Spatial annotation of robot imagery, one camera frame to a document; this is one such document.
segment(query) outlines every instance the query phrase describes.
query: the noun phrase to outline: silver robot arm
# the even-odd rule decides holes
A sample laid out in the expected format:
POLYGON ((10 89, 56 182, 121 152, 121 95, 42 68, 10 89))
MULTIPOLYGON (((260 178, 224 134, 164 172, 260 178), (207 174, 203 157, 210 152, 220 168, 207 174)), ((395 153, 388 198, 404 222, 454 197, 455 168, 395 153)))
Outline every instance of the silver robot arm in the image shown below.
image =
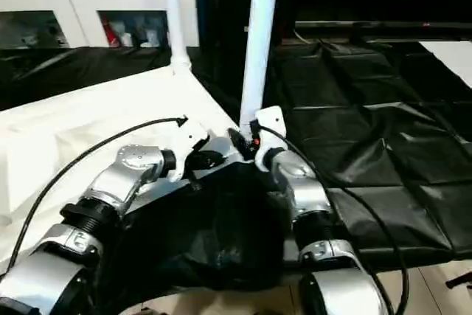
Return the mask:
POLYGON ((79 201, 60 211, 62 223, 4 276, 0 314, 93 314, 89 292, 98 260, 139 188, 162 177, 180 180, 187 156, 207 137, 199 124, 186 121, 171 150, 121 148, 79 201))
MULTIPOLYGON (((285 136, 278 106, 256 114, 259 125, 285 136)), ((372 277, 362 266, 323 186, 310 167, 275 135, 260 131, 255 164, 270 172, 290 204, 292 229, 302 264, 318 263, 326 271, 306 274, 300 297, 306 314, 386 315, 387 307, 372 277)))

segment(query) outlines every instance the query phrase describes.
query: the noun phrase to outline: black fabric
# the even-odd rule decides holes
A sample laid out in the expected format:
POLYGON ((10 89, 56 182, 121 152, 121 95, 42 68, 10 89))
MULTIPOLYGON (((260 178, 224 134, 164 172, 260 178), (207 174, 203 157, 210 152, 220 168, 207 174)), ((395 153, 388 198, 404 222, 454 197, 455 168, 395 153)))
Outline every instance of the black fabric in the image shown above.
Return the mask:
POLYGON ((460 78, 415 44, 284 48, 273 63, 267 103, 283 107, 288 138, 326 175, 371 263, 396 264, 374 219, 340 187, 374 207, 410 266, 472 255, 472 91, 460 78))
MULTIPOLYGON (((193 71, 237 120, 241 56, 191 51, 193 71)), ((155 49, 8 51, 3 109, 166 65, 155 49)), ((355 246, 375 269, 398 267, 368 201, 409 266, 472 257, 471 90, 419 44, 283 47, 269 61, 265 105, 281 105, 293 140, 323 172, 355 246)), ((131 213, 100 278, 111 312, 170 291, 265 288, 300 271, 285 255, 286 213, 253 167, 209 176, 131 213)))

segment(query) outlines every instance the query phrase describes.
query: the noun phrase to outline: black wire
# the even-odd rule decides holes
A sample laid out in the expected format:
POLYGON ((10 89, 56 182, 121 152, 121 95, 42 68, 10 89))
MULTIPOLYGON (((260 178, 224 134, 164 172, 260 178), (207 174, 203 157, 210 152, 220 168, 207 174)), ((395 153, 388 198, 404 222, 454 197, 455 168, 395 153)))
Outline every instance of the black wire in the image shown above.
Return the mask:
MULTIPOLYGON (((294 143, 290 142, 288 139, 286 139, 282 134, 274 131, 273 129, 270 129, 268 127, 264 127, 262 125, 258 125, 258 128, 263 131, 267 131, 273 135, 275 135, 277 138, 281 139, 283 142, 287 144, 287 146, 293 150, 297 155, 300 156, 300 158, 303 159, 303 161, 310 167, 311 170, 317 175, 317 177, 320 179, 320 182, 322 183, 322 179, 324 178, 324 175, 322 175, 319 172, 319 169, 315 166, 314 163, 312 163, 311 160, 300 150, 298 149, 294 143)), ((408 276, 408 269, 406 268, 406 263, 403 258, 402 252, 400 248, 398 247, 395 239, 393 238, 392 233, 389 231, 388 226, 382 221, 382 219, 378 216, 378 214, 374 211, 374 209, 366 202, 364 201, 361 197, 356 195, 354 192, 348 190, 346 187, 341 187, 341 190, 346 193, 349 197, 354 198, 361 206, 363 206, 367 212, 375 219, 379 227, 382 229, 382 232, 385 234, 387 240, 389 243, 392 245, 393 252, 395 256, 398 259, 398 263, 400 264, 400 270, 401 270, 401 275, 402 275, 402 292, 401 292, 401 298, 400 302, 398 303, 398 309, 397 312, 395 313, 396 315, 403 315, 406 309, 406 305, 408 304, 408 297, 409 297, 409 276, 408 276)), ((370 272, 373 280, 375 281, 375 284, 377 287, 379 287, 379 291, 381 293, 381 296, 383 297, 387 307, 389 308, 389 312, 392 314, 392 302, 390 301, 385 288, 382 286, 380 280, 378 277, 374 274, 374 272, 370 272)))
POLYGON ((31 209, 29 210, 28 215, 26 219, 24 220, 18 239, 16 240, 16 244, 15 244, 15 247, 13 248, 12 256, 10 258, 10 262, 8 263, 7 271, 5 272, 5 274, 9 270, 11 270, 11 268, 15 265, 16 259, 18 258, 18 253, 20 252, 21 244, 23 243, 23 240, 24 240, 24 236, 27 233, 32 217, 35 215, 36 210, 38 209, 40 203, 43 201, 44 197, 51 190, 51 188, 60 180, 60 178, 64 176, 71 168, 73 168, 80 160, 84 159, 85 157, 87 157, 89 154, 93 153, 97 149, 100 149, 103 145, 106 145, 109 142, 112 142, 115 139, 118 139, 130 132, 137 131, 140 128, 144 128, 144 127, 148 127, 149 125, 156 125, 158 123, 164 123, 164 122, 177 122, 179 125, 182 125, 186 120, 187 118, 162 118, 160 120, 152 120, 152 121, 141 123, 140 125, 135 125, 107 139, 104 139, 103 141, 90 147, 89 149, 81 153, 77 158, 75 158, 70 163, 68 163, 65 167, 63 167, 63 169, 59 171, 59 173, 56 176, 54 176, 51 181, 48 182, 45 188, 43 188, 41 193, 36 198, 35 203, 33 203, 33 205, 31 206, 31 209))

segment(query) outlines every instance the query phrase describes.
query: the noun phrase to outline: white pole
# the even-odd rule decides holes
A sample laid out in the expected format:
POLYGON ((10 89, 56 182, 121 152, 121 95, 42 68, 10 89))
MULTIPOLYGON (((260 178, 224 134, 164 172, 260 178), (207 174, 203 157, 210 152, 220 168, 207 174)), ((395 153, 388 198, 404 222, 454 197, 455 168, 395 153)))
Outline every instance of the white pole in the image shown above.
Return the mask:
POLYGON ((240 132, 251 139, 249 123, 263 104, 268 51, 271 43, 275 0, 251 0, 249 35, 244 69, 243 99, 240 113, 240 132))
POLYGON ((184 42, 184 32, 182 27, 182 17, 179 0, 166 0, 167 23, 170 33, 170 48, 172 65, 186 66, 190 68, 190 59, 187 54, 184 42))

